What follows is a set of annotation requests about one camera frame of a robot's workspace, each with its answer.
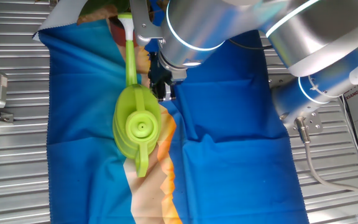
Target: sticker label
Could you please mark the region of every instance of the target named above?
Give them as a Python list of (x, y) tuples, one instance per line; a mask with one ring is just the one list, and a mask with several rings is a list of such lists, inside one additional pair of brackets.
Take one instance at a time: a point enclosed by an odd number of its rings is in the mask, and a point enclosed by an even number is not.
[(7, 87), (7, 78), (6, 78), (6, 77), (2, 77), (2, 78), (1, 78), (1, 85), (2, 85), (3, 87)]

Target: multicolored fabric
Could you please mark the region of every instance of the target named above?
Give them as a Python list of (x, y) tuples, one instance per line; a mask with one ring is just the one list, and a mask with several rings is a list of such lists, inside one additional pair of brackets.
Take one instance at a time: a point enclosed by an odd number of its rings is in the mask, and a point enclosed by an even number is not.
[[(137, 178), (112, 135), (125, 63), (106, 21), (39, 37), (51, 61), (53, 224), (308, 223), (262, 51), (227, 42), (189, 69), (178, 99), (161, 105), (162, 133), (147, 176)], [(234, 40), (260, 46), (256, 31)]]

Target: metal bracket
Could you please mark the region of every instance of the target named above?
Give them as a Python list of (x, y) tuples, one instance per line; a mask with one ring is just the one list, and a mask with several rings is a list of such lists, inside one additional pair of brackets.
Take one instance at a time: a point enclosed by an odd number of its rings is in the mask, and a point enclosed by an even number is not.
[(59, 2), (59, 0), (49, 0), (49, 7), (51, 9), (53, 9), (57, 5), (58, 2)]
[(146, 46), (151, 39), (162, 39), (161, 28), (150, 21), (147, 0), (130, 0), (129, 3), (131, 4), (137, 44)]
[(1, 112), (0, 121), (7, 122), (7, 123), (13, 123), (13, 114), (12, 113), (5, 113)]
[[(305, 117), (306, 128), (309, 131), (309, 134), (318, 134), (323, 132), (323, 124), (321, 123), (320, 117), (317, 111), (312, 112), (307, 117)], [(298, 128), (294, 122), (293, 126), (287, 128), (288, 134), (290, 136), (299, 135)]]

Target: connector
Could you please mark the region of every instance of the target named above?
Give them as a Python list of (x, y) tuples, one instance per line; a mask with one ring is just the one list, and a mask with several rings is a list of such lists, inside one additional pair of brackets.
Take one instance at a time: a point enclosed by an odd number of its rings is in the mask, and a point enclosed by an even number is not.
[(305, 119), (300, 117), (295, 120), (296, 125), (298, 126), (299, 135), (301, 136), (303, 144), (310, 143), (310, 136), (308, 127), (305, 124)]

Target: metal grating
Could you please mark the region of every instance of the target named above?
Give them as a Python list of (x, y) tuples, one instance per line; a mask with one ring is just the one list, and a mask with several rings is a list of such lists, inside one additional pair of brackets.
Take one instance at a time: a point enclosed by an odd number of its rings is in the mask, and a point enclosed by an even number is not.
[(0, 0), (0, 71), (9, 77), (14, 125), (0, 127), (0, 223), (49, 223), (45, 152), (49, 52), (32, 35), (48, 2)]
[[(0, 0), (0, 70), (8, 74), (7, 112), (0, 127), (0, 223), (49, 223), (45, 140), (48, 120), (48, 49), (31, 39), (49, 14), (48, 2)], [(264, 45), (269, 44), (262, 36)], [(274, 50), (266, 50), (271, 84), (291, 79)], [(312, 154), (327, 180), (358, 186), (358, 153), (340, 104), (320, 110), (324, 132), (312, 137)], [(291, 136), (293, 156), (311, 223), (358, 223), (358, 194), (318, 184), (308, 173), (305, 150)]]

